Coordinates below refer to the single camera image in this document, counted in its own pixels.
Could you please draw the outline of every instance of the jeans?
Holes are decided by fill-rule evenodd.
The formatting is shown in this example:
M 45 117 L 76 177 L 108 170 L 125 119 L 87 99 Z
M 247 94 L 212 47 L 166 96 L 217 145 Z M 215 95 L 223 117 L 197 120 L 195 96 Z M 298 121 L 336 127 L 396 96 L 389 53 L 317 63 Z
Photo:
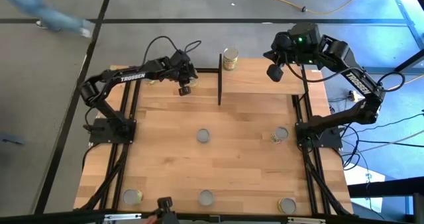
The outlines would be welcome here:
M 89 21 L 65 15 L 44 4 L 43 0 L 8 0 L 21 11 L 37 17 L 44 27 L 57 31 L 61 28 L 70 29 L 80 33 L 81 28 L 91 29 Z

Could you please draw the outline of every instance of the gray concrete floor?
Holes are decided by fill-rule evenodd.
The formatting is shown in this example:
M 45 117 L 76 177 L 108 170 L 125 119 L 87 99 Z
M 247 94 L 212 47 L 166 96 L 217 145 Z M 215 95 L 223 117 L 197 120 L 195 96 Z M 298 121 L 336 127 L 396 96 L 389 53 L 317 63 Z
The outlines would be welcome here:
M 102 0 L 46 0 L 74 15 L 95 18 Z M 346 0 L 291 0 L 317 11 L 328 11 Z M 0 0 L 0 18 L 20 18 L 6 1 Z M 342 11 L 318 16 L 301 13 L 276 0 L 111 0 L 106 17 L 112 18 L 281 18 L 281 19 L 401 19 L 394 0 L 356 0 Z M 89 75 L 110 65 L 140 65 L 146 45 L 156 36 L 168 35 L 178 46 L 201 39 L 203 44 L 190 56 L 198 67 L 217 67 L 218 53 L 235 46 L 240 57 L 258 58 L 267 51 L 274 35 L 292 25 L 252 24 L 159 24 L 103 25 L 90 65 Z M 321 34 L 347 41 L 363 66 L 397 66 L 418 51 L 408 28 L 403 25 L 320 25 Z M 26 138 L 24 146 L 0 143 L 0 216 L 30 213 L 46 164 L 69 102 L 89 41 L 67 32 L 51 33 L 34 25 L 0 25 L 0 131 Z M 171 55 L 166 41 L 158 41 L 149 58 Z M 345 81 L 327 83 L 330 97 L 350 89 Z M 389 94 L 385 103 L 412 104 L 413 109 L 389 115 L 382 110 L 380 121 L 395 120 L 415 113 L 422 98 L 417 90 Z M 81 158 L 88 134 L 82 129 L 86 107 L 81 102 L 56 176 L 47 211 L 67 211 L 73 206 L 81 174 Z M 399 137 L 409 129 L 396 127 Z M 381 150 L 370 168 L 395 178 L 419 170 L 418 153 Z

